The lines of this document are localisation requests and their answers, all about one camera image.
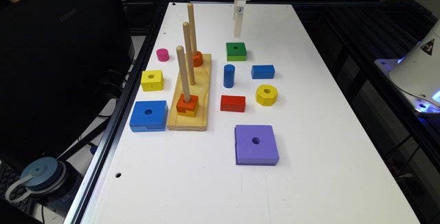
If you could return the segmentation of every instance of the yellow block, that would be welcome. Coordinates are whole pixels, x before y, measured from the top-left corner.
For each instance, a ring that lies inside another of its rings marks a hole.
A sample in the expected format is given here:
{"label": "yellow block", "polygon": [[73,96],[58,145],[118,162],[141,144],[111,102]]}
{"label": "yellow block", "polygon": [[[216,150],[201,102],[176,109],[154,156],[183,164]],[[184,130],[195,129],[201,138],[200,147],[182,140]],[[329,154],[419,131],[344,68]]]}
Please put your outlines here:
{"label": "yellow block", "polygon": [[195,105],[194,111],[185,111],[184,113],[177,112],[178,115],[184,115],[186,117],[195,117],[197,114],[197,110],[199,109],[199,103]]}
{"label": "yellow block", "polygon": [[276,102],[278,91],[271,85],[261,85],[256,89],[256,101],[262,106],[268,107]]}
{"label": "yellow block", "polygon": [[162,70],[143,71],[140,79],[142,90],[159,91],[164,89],[164,76]]}

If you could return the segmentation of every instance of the green block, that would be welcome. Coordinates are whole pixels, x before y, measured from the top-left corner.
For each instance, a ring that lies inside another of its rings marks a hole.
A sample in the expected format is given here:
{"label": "green block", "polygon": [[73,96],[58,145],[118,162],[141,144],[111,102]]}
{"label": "green block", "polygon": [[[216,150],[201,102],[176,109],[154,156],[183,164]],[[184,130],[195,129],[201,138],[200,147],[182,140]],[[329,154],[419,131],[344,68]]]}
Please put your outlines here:
{"label": "green block", "polygon": [[246,61],[246,56],[228,56],[228,62]]}
{"label": "green block", "polygon": [[226,55],[246,56],[245,43],[226,43]]}

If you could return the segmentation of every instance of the computer monitor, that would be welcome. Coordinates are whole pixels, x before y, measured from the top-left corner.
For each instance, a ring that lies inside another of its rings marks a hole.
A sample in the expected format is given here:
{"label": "computer monitor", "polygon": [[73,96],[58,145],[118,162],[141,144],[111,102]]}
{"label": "computer monitor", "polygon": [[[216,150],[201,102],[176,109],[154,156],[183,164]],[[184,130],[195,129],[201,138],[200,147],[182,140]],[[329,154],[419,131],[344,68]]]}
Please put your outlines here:
{"label": "computer monitor", "polygon": [[0,160],[63,153],[129,70],[121,0],[21,0],[0,10]]}

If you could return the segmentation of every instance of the purple block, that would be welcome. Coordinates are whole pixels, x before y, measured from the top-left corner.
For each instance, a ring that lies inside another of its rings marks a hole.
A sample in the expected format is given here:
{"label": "purple block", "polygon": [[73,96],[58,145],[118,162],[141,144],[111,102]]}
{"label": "purple block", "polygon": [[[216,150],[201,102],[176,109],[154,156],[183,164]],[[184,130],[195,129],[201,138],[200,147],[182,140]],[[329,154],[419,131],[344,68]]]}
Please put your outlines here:
{"label": "purple block", "polygon": [[236,165],[275,166],[280,157],[270,125],[235,126]]}

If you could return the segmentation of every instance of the pink cylinder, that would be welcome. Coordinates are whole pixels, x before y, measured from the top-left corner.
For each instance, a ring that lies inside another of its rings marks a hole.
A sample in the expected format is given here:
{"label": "pink cylinder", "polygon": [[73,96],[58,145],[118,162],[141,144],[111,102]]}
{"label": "pink cylinder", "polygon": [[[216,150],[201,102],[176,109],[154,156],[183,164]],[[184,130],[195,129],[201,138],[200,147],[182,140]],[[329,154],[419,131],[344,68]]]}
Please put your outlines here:
{"label": "pink cylinder", "polygon": [[170,59],[167,49],[158,49],[156,51],[156,54],[157,54],[157,59],[159,59],[160,62],[166,62],[168,59]]}

